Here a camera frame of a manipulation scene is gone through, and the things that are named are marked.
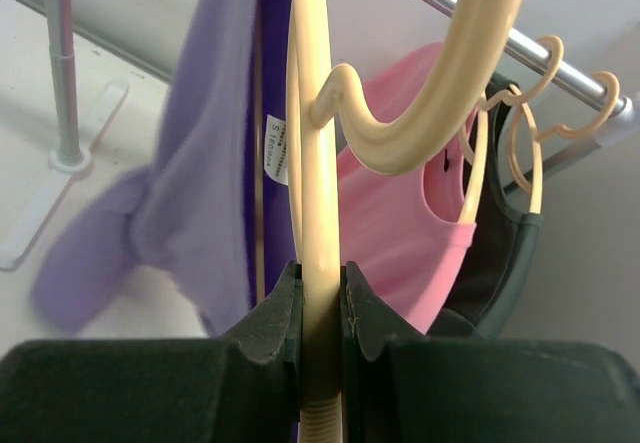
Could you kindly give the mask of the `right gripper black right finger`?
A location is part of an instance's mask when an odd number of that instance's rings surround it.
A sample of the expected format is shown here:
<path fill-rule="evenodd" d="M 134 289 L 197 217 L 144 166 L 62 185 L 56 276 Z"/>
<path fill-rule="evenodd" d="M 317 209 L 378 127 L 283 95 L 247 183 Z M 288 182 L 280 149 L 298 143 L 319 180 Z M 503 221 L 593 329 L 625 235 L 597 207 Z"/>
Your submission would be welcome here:
<path fill-rule="evenodd" d="M 348 442 L 629 443 L 639 379 L 617 353 L 577 342 L 432 338 L 341 271 Z"/>

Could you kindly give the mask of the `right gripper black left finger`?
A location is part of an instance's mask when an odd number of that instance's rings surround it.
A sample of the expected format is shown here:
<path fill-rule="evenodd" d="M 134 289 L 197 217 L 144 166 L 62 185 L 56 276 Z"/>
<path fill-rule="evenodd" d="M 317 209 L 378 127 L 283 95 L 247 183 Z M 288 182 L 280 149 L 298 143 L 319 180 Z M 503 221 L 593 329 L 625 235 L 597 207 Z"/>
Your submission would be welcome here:
<path fill-rule="evenodd" d="M 5 442 L 289 442 L 301 268 L 215 339 L 34 340 L 1 362 Z"/>

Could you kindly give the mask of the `purple t shirt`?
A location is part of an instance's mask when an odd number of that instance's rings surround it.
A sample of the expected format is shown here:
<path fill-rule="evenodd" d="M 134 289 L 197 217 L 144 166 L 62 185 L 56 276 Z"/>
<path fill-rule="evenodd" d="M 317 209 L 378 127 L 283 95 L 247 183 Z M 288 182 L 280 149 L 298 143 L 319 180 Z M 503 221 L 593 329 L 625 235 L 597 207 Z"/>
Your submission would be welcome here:
<path fill-rule="evenodd" d="M 142 265 L 169 273 L 218 336 L 255 300 L 255 240 L 272 288 L 295 250 L 287 189 L 264 171 L 285 116 L 291 0 L 199 0 L 152 162 L 125 173 L 48 251 L 31 301 L 76 333 Z"/>

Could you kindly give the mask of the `pink t shirt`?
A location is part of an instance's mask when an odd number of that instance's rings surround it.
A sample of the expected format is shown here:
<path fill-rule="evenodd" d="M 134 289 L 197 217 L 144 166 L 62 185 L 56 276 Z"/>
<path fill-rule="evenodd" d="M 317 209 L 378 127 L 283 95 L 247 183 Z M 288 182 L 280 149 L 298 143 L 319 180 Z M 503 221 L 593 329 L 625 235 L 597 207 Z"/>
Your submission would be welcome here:
<path fill-rule="evenodd" d="M 418 331 L 436 319 L 471 246 L 459 223 L 468 181 L 458 137 L 421 167 L 384 176 L 350 148 L 337 156 L 342 263 L 354 262 L 374 293 Z"/>

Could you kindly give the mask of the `dark grey t shirt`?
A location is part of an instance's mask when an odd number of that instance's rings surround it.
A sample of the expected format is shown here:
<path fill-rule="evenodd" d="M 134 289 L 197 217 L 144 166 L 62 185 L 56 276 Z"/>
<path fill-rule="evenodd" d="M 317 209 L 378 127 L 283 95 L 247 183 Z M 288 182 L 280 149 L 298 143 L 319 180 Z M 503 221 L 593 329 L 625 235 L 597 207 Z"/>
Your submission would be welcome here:
<path fill-rule="evenodd" d="M 489 141 L 476 231 L 429 336 L 498 336 L 526 282 L 543 217 L 512 207 L 500 181 L 498 145 L 509 112 L 510 107 L 500 103 L 488 113 Z"/>

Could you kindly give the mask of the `beige hanger in pink shirt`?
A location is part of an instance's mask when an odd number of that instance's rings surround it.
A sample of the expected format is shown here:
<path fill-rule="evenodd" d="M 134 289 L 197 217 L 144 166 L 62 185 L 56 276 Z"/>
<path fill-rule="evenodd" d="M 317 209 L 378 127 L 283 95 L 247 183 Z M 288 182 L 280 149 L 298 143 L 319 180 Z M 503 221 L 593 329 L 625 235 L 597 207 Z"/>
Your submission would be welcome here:
<path fill-rule="evenodd" d="M 528 103 L 531 99 L 538 96 L 555 77 L 564 56 L 564 44 L 561 38 L 555 35 L 541 37 L 538 42 L 550 53 L 550 62 L 548 63 L 547 69 L 543 72 L 541 79 L 524 93 L 518 88 L 515 88 L 514 93 L 510 90 L 500 90 L 489 99 L 486 99 L 485 94 L 481 95 L 477 103 L 476 129 L 478 131 L 478 139 L 474 149 L 471 148 L 468 142 L 468 134 L 465 126 L 462 126 L 458 130 L 457 136 L 462 154 L 465 160 L 471 165 L 471 173 L 458 220 L 459 223 L 474 223 L 476 220 L 486 167 L 489 138 L 488 111 L 498 103 L 515 106 L 517 110 L 525 113 L 532 139 L 532 153 L 534 156 L 534 182 L 531 184 L 530 191 L 531 203 L 534 203 L 534 197 L 537 196 L 540 206 L 542 198 L 542 153 L 541 145 L 536 141 L 537 127 Z"/>

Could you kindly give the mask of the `white clothes rack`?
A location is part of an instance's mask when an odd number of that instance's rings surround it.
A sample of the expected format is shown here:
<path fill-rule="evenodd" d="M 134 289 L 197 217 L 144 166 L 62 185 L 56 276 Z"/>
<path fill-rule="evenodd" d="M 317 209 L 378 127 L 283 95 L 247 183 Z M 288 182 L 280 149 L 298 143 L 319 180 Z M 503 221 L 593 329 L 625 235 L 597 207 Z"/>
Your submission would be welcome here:
<path fill-rule="evenodd" d="M 457 0 L 422 0 L 451 18 Z M 1 270 L 15 270 L 31 243 L 35 240 L 58 200 L 75 175 L 83 172 L 91 163 L 91 147 L 111 122 L 127 96 L 126 80 L 109 83 L 98 100 L 94 112 L 86 121 L 84 130 L 88 146 L 79 144 L 75 54 L 71 17 L 71 0 L 45 0 L 45 16 L 49 37 L 49 57 L 54 86 L 56 116 L 59 126 L 59 148 L 49 156 L 50 174 L 14 222 L 1 243 Z M 544 49 L 515 28 L 509 32 L 504 52 L 536 73 L 551 66 L 550 50 Z M 553 83 L 594 109 L 604 109 L 604 97 L 608 90 L 566 62 L 560 62 Z M 631 100 L 620 96 L 615 100 L 610 119 L 591 136 L 595 149 L 613 145 L 639 130 L 639 98 Z M 573 144 L 545 160 L 546 171 L 559 170 L 560 165 L 584 157 L 582 152 L 594 151 L 591 145 Z"/>

